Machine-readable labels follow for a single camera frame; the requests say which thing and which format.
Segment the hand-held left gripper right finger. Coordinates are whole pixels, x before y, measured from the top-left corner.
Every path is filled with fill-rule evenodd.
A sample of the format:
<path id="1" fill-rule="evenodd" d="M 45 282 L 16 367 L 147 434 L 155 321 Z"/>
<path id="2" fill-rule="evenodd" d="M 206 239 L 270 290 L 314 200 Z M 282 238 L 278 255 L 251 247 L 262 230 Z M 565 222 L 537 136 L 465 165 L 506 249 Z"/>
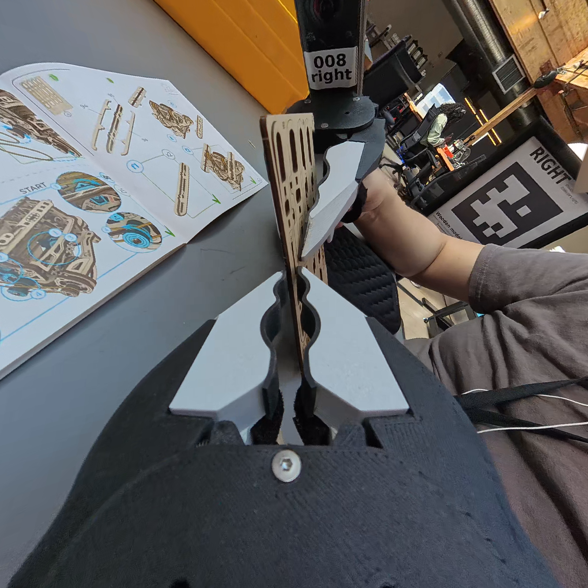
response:
<path id="1" fill-rule="evenodd" d="M 332 439 L 346 423 L 407 415 L 410 408 L 367 317 L 306 268 L 298 268 L 301 439 Z"/>

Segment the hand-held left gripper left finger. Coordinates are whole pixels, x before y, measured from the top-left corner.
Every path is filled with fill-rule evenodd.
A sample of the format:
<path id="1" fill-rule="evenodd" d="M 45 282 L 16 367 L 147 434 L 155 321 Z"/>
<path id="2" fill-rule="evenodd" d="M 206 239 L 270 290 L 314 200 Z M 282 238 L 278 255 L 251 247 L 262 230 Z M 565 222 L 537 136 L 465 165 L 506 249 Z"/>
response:
<path id="1" fill-rule="evenodd" d="M 286 272 L 278 271 L 222 312 L 169 405 L 174 415 L 230 421 L 243 439 L 280 400 L 276 338 Z"/>

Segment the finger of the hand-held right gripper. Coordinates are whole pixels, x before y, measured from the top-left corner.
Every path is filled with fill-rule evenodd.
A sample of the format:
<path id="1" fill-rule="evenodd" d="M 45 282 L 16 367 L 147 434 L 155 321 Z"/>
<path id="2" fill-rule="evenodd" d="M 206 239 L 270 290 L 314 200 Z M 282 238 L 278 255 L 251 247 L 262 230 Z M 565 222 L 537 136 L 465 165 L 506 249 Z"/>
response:
<path id="1" fill-rule="evenodd" d="M 332 236 L 336 225 L 354 202 L 359 187 L 356 176 L 364 146 L 364 142 L 346 141 L 326 150 L 323 163 L 327 170 L 318 185 L 318 200 L 307 216 L 301 261 L 310 259 Z"/>

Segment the laser-cut wooden parts sheet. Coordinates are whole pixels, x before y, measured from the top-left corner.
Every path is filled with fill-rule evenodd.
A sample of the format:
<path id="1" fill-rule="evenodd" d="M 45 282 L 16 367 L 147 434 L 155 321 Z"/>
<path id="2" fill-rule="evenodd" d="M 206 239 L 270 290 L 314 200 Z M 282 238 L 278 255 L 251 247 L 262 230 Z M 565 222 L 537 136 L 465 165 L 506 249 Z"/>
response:
<path id="1" fill-rule="evenodd" d="M 312 114 L 283 114 L 262 116 L 259 124 L 286 267 L 298 360 L 303 366 L 310 338 L 300 324 L 302 304 L 298 297 L 296 270 L 303 266 L 328 283 L 322 247 L 308 261 L 300 261 L 307 215 L 318 198 L 314 121 Z"/>

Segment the person's right forearm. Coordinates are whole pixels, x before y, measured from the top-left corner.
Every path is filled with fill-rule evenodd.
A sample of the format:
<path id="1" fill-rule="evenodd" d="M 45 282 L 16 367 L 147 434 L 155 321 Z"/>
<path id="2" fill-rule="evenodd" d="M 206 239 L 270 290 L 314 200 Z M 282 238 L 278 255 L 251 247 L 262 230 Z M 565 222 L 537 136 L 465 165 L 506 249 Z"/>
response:
<path id="1" fill-rule="evenodd" d="M 464 286 L 483 246 L 448 236 L 398 195 L 386 199 L 356 226 L 369 245 L 404 277 Z"/>

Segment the person's right hand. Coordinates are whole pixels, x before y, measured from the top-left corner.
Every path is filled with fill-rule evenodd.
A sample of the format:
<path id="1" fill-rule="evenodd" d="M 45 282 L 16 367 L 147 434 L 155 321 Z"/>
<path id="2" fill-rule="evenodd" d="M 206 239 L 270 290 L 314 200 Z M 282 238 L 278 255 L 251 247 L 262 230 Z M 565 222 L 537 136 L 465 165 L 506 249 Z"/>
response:
<path id="1" fill-rule="evenodd" d="M 355 199 L 336 228 L 339 229 L 344 224 L 355 222 L 363 217 L 367 218 L 386 199 L 394 195 L 397 193 L 393 181 L 381 169 L 375 169 L 360 183 Z"/>

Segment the white book stand wooden board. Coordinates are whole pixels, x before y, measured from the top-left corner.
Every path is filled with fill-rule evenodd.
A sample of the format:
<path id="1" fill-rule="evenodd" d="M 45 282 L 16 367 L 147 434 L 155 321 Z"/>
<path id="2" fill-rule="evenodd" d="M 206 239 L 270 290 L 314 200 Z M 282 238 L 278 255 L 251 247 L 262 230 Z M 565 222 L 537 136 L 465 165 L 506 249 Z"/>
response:
<path id="1" fill-rule="evenodd" d="M 357 84 L 355 94 L 356 96 L 363 95 L 364 88 L 364 70 L 365 70 L 365 41 L 366 41 L 366 4 L 367 1 L 357 2 Z"/>

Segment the black wrist rest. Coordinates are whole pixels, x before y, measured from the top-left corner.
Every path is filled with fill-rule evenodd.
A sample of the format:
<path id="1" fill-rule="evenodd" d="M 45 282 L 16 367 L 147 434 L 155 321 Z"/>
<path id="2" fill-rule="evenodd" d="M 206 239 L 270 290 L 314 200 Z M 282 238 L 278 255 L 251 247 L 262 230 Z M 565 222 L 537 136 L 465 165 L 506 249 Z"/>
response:
<path id="1" fill-rule="evenodd" d="M 390 333 L 401 329 L 396 277 L 391 268 L 348 228 L 324 244 L 329 286 Z"/>

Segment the black office chair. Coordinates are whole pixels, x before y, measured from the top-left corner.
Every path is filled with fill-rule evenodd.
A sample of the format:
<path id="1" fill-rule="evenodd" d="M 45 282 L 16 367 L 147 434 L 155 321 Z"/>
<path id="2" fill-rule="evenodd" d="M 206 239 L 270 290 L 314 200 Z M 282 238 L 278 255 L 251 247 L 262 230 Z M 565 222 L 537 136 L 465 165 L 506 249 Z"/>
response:
<path id="1" fill-rule="evenodd" d="M 438 114 L 438 107 L 431 107 L 420 126 L 401 142 L 398 154 L 401 156 L 405 185 L 401 188 L 401 195 L 407 198 L 412 189 L 423 185 L 428 180 L 436 167 L 435 153 L 437 149 L 431 149 L 420 144 L 420 140 L 429 131 Z"/>

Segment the yellow plastic bin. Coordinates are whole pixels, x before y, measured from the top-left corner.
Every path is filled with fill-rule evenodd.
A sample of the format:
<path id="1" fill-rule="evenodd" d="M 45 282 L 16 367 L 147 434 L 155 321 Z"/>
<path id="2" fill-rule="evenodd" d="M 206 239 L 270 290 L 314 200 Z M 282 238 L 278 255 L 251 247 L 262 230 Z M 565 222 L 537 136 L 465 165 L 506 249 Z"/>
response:
<path id="1" fill-rule="evenodd" d="M 309 87 L 294 1 L 157 1 L 270 114 Z"/>

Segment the black white marker sign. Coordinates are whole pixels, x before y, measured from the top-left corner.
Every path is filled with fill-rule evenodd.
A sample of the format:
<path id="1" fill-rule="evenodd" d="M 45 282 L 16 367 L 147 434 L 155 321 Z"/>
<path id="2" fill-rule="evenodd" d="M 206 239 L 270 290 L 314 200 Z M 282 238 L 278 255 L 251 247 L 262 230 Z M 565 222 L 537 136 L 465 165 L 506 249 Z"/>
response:
<path id="1" fill-rule="evenodd" d="M 446 234 L 481 245 L 541 248 L 587 226 L 581 159 L 543 118 L 423 205 Z"/>

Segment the white instruction booklet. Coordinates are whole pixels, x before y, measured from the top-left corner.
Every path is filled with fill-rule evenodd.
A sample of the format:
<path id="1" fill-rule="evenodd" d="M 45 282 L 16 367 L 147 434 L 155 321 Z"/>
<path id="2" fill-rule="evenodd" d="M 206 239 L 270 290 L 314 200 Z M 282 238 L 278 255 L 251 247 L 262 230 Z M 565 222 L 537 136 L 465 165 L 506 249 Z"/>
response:
<path id="1" fill-rule="evenodd" d="M 1 378 L 267 184 L 170 81 L 1 74 Z"/>

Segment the silver air duct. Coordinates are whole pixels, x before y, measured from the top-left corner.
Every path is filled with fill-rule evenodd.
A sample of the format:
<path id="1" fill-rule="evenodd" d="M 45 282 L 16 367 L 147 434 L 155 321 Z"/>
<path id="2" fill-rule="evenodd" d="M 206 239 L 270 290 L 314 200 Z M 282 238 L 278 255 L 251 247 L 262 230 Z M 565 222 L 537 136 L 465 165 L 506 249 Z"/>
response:
<path id="1" fill-rule="evenodd" d="M 516 83 L 504 91 L 494 72 L 515 53 L 489 1 L 444 1 L 463 37 L 464 47 L 448 57 L 456 62 L 468 80 L 488 91 L 500 108 L 508 106 L 529 88 L 523 70 Z"/>

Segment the grey wall vent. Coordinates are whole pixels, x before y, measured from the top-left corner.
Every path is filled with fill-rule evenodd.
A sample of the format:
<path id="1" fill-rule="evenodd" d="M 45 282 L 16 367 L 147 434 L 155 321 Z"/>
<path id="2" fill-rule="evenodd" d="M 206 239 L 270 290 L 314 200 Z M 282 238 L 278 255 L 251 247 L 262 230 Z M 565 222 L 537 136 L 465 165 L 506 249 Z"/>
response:
<path id="1" fill-rule="evenodd" d="M 511 54 L 492 70 L 492 76 L 503 94 L 511 91 L 519 82 L 526 78 L 516 55 Z"/>

